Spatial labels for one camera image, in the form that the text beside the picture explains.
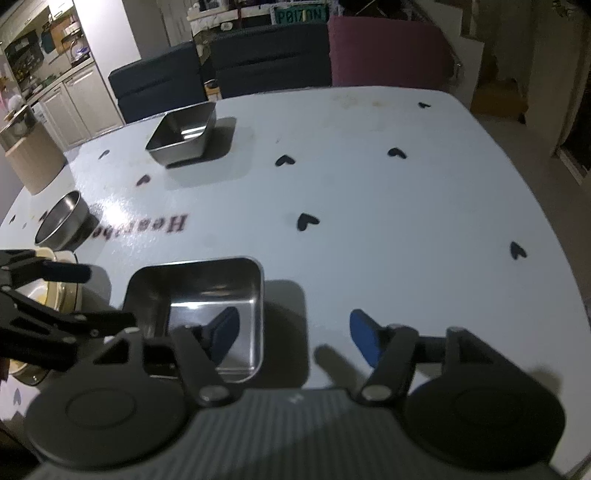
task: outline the table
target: table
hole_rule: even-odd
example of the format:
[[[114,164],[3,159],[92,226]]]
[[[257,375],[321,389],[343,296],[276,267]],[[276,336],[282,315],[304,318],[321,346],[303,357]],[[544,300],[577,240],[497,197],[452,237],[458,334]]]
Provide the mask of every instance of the table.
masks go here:
[[[32,247],[41,215],[79,189],[102,227],[76,254],[102,269],[91,288],[112,306],[146,265],[253,257],[266,301],[293,313],[303,343],[278,349],[296,356],[304,345],[306,387],[368,375],[349,337],[355,308],[422,335],[461,325],[560,397],[567,426],[553,465],[565,472],[587,454],[591,335],[577,285],[534,196],[456,99],[356,87],[244,96],[216,110],[211,161],[153,161],[144,147],[158,118],[70,152],[42,193],[19,194],[0,247]],[[282,155],[295,163],[277,167]],[[304,212],[320,223],[298,231]],[[511,258],[513,241],[527,258]],[[0,390],[2,418],[36,393],[20,386],[18,405],[12,388]]]

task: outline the chair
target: chair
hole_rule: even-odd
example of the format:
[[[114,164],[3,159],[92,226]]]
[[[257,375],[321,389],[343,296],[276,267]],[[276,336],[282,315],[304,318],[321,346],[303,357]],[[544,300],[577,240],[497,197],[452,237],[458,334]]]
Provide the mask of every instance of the chair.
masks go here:
[[[322,22],[221,34],[211,52],[224,98],[331,84],[328,32]]]
[[[207,101],[195,43],[177,45],[109,75],[125,122]]]
[[[435,25],[372,17],[328,21],[332,85],[384,85],[440,90],[454,58]]]

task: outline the sign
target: sign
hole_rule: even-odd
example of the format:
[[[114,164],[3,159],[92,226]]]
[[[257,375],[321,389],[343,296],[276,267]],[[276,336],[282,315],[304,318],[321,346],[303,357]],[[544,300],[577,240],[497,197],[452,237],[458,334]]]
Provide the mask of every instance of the sign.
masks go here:
[[[275,23],[277,25],[310,21],[326,22],[328,19],[329,10],[326,4],[307,4],[275,9]]]

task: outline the striped gray surface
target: striped gray surface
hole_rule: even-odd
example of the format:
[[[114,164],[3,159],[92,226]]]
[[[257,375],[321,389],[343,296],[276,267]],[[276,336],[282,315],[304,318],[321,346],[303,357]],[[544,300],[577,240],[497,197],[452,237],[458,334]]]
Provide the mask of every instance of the striped gray surface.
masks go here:
[[[479,473],[436,460],[414,445],[381,408],[355,404],[343,390],[247,390],[227,407],[205,410],[165,451],[109,472],[49,463],[29,480],[469,480],[559,479],[548,466]]]

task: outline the maroon chair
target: maroon chair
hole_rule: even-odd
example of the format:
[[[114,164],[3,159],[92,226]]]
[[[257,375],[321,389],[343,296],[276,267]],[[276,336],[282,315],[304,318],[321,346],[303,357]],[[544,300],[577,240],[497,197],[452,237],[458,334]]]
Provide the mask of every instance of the maroon chair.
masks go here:
[[[372,17],[328,22],[332,85],[442,90],[454,73],[452,50],[436,26]]]

